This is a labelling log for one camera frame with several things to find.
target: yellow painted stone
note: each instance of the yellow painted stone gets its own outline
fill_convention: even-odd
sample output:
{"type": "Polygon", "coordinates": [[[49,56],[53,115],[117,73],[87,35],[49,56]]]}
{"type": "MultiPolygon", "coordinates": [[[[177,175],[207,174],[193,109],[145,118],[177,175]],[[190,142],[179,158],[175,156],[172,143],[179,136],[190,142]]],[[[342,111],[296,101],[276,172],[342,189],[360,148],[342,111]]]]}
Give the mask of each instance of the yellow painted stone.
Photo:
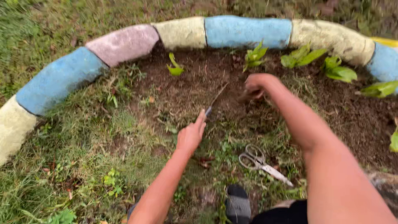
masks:
{"type": "Polygon", "coordinates": [[[189,17],[152,25],[157,29],[167,49],[206,47],[204,17],[189,17]]]}
{"type": "Polygon", "coordinates": [[[15,95],[0,108],[0,165],[16,153],[28,132],[36,125],[36,116],[21,107],[15,95]]]}
{"type": "Polygon", "coordinates": [[[311,42],[311,49],[327,48],[351,65],[366,65],[373,56],[375,43],[355,30],[323,20],[293,20],[290,47],[311,42]]]}

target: yellow object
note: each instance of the yellow object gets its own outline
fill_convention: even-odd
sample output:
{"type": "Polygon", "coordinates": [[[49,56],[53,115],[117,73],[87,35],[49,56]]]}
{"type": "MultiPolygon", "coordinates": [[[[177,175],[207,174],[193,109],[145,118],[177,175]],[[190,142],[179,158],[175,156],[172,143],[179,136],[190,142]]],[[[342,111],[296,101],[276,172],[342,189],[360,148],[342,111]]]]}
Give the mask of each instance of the yellow object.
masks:
{"type": "Polygon", "coordinates": [[[398,40],[391,40],[382,37],[371,37],[371,39],[389,47],[398,47],[398,40]]]}

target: hand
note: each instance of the hand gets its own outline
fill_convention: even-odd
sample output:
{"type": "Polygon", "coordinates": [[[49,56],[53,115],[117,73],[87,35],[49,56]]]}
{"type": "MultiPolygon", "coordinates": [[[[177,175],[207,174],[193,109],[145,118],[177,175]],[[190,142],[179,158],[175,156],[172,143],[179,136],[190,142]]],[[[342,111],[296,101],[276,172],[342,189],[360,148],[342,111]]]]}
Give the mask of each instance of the hand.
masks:
{"type": "Polygon", "coordinates": [[[276,78],[267,73],[251,74],[246,79],[244,94],[250,99],[258,99],[264,94],[264,85],[267,79],[276,78]]]}
{"type": "Polygon", "coordinates": [[[178,133],[176,151],[185,151],[189,156],[193,154],[202,141],[206,127],[205,119],[205,110],[202,109],[196,122],[189,124],[178,133]]]}

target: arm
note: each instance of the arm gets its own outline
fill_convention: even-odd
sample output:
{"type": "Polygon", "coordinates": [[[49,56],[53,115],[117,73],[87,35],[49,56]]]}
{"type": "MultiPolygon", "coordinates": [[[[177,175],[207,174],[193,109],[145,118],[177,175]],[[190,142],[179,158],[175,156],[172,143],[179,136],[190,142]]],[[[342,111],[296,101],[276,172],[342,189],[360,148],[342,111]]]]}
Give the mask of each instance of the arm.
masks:
{"type": "Polygon", "coordinates": [[[178,133],[172,158],[145,191],[130,216],[129,224],[164,222],[185,166],[202,140],[205,118],[205,110],[202,110],[194,124],[191,123],[178,133]]]}
{"type": "Polygon", "coordinates": [[[275,76],[253,74],[246,89],[266,92],[303,151],[308,177],[309,223],[391,223],[396,220],[350,150],[311,108],[275,76]]]}

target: blue painted stone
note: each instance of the blue painted stone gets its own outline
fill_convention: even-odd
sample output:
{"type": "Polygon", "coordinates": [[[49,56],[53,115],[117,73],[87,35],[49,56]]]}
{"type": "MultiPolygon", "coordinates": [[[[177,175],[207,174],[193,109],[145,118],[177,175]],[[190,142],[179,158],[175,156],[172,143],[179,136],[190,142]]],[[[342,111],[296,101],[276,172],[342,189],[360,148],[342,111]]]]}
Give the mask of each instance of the blue painted stone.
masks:
{"type": "Polygon", "coordinates": [[[376,42],[375,52],[366,67],[380,82],[398,80],[398,52],[376,42]]]}
{"type": "Polygon", "coordinates": [[[93,82],[101,68],[108,66],[87,48],[80,47],[43,68],[18,91],[17,102],[33,114],[44,115],[69,93],[93,82]]]}
{"type": "Polygon", "coordinates": [[[263,39],[263,47],[286,48],[292,22],[284,19],[253,19],[238,16],[205,18],[207,45],[220,47],[255,47],[263,39]]]}

